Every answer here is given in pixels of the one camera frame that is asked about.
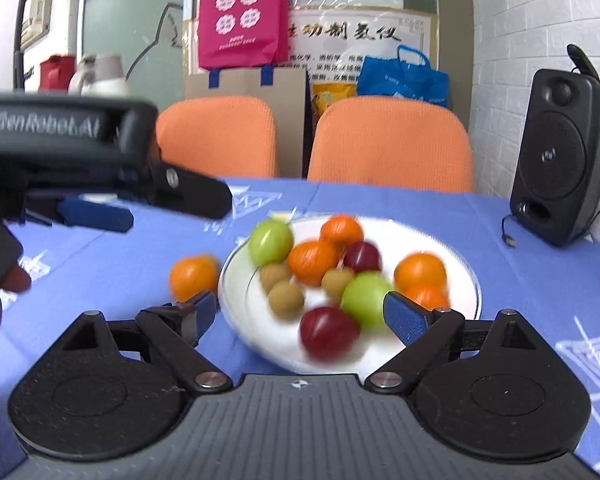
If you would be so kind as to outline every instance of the white plate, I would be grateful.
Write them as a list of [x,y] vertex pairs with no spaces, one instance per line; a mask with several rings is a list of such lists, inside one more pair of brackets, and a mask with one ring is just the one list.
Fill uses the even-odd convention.
[[[312,216],[290,223],[295,243],[317,238],[320,227],[330,216]],[[358,217],[365,240],[376,244],[382,256],[382,274],[393,281],[395,266],[408,254],[427,251],[445,264],[449,297],[453,309],[466,319],[478,319],[482,295],[478,280],[468,263],[453,249],[413,227],[392,220]],[[273,316],[267,296],[260,285],[256,267],[251,263],[246,243],[227,259],[218,287],[219,303],[227,321],[248,346],[270,361],[299,374],[357,374],[361,381],[400,352],[404,345],[389,330],[363,331],[356,346],[344,360],[332,363],[311,360],[302,348],[299,320],[280,321]],[[306,289],[310,309],[326,300],[319,288]]]

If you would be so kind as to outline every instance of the tangerine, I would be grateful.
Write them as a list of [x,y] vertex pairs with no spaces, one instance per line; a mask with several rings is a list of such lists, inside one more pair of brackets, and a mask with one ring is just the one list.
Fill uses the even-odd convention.
[[348,246],[365,239],[364,231],[353,216],[336,215],[320,228],[320,238],[338,247]]
[[218,293],[218,261],[210,254],[179,260],[169,274],[169,288],[176,301],[184,303],[203,290]]
[[451,306],[449,296],[446,292],[433,285],[412,285],[403,294],[427,310]]
[[301,283],[320,286],[329,269],[338,266],[342,253],[327,240],[308,240],[296,245],[286,258],[286,266]]
[[413,285],[432,285],[445,291],[445,264],[434,254],[410,254],[395,267],[394,282],[401,292],[409,290]]

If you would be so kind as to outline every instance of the longan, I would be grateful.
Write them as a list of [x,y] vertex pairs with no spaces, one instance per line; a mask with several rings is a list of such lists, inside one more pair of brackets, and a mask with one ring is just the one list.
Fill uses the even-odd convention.
[[325,273],[321,287],[324,290],[327,298],[335,303],[340,303],[342,293],[349,282],[353,280],[356,273],[345,267],[343,269],[330,269]]
[[285,264],[269,264],[260,268],[260,283],[266,294],[271,292],[276,283],[290,280],[291,272]]
[[277,282],[269,293],[269,307],[280,319],[295,319],[304,308],[302,288],[297,283]]

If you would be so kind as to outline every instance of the bag handle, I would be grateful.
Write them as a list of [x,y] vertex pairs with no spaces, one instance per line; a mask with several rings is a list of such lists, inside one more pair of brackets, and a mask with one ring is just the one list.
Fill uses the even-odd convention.
[[400,59],[400,52],[401,51],[407,51],[407,52],[413,52],[414,54],[418,54],[418,56],[420,56],[423,60],[424,63],[423,65],[429,69],[431,69],[431,62],[429,61],[429,58],[427,56],[425,56],[421,51],[419,51],[416,48],[411,48],[410,46],[406,46],[406,45],[399,45],[398,46],[398,62],[403,63],[403,61]]
[[[209,71],[209,89],[220,88],[220,70],[214,68]],[[273,86],[273,65],[260,67],[260,86]]]

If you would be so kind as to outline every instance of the flower pattern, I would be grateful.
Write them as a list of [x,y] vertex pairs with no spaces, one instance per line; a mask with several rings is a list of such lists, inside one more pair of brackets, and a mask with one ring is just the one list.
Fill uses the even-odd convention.
[[221,35],[228,34],[235,26],[235,18],[230,14],[220,16],[216,22],[216,32]]
[[240,17],[240,26],[243,28],[251,28],[258,23],[260,19],[260,11],[258,9],[247,9]]
[[235,0],[216,0],[216,9],[218,10],[229,10],[234,6]]

